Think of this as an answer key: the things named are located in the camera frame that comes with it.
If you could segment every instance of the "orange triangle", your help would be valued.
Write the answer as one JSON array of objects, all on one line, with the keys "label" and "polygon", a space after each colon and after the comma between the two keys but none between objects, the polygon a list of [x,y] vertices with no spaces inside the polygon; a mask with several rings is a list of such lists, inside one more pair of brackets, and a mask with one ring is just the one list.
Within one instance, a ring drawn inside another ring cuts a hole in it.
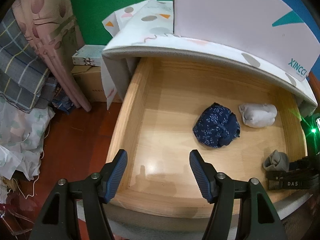
[{"label": "orange triangle", "polygon": [[108,22],[106,23],[106,26],[113,27],[113,24],[112,24],[112,22],[108,21]]},{"label": "orange triangle", "polygon": [[169,19],[169,17],[171,16],[170,14],[162,14],[162,13],[159,13],[159,14],[166,19]]}]

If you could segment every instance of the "small box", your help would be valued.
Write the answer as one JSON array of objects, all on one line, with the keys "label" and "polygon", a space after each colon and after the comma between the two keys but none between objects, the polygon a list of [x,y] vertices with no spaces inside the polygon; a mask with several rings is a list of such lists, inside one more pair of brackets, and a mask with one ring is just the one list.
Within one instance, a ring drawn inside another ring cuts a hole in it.
[{"label": "small box", "polygon": [[102,66],[101,52],[104,45],[84,45],[73,56],[74,65]]}]

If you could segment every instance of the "plaid fabric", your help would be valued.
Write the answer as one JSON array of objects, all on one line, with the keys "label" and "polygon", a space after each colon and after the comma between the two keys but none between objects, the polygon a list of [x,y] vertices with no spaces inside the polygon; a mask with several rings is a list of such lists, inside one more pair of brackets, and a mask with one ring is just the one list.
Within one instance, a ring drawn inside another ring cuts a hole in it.
[{"label": "plaid fabric", "polygon": [[45,109],[47,107],[47,105],[53,100],[57,84],[58,82],[55,77],[48,77],[41,90],[41,95],[35,105],[35,108]]},{"label": "plaid fabric", "polygon": [[45,108],[56,86],[56,81],[46,81],[49,73],[46,64],[29,46],[10,9],[0,23],[0,94],[25,112],[31,111],[39,101],[39,108]]}]

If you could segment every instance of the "teal triangle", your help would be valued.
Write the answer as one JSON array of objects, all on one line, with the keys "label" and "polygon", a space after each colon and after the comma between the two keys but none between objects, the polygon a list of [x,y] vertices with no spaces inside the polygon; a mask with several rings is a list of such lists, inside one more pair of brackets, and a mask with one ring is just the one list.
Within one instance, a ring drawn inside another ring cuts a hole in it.
[{"label": "teal triangle", "polygon": [[304,21],[296,14],[294,11],[288,12],[286,15],[283,15],[280,19],[276,20],[272,27],[279,25],[286,25],[290,23],[303,23]]}]

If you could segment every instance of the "folded blue cloth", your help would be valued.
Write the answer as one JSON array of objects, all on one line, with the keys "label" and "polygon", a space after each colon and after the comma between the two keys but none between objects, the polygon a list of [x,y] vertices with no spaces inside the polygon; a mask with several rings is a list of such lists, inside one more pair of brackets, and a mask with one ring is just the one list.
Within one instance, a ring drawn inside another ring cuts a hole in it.
[{"label": "folded blue cloth", "polygon": [[220,148],[240,137],[240,125],[229,108],[214,103],[199,117],[193,127],[197,140],[204,145]]}]

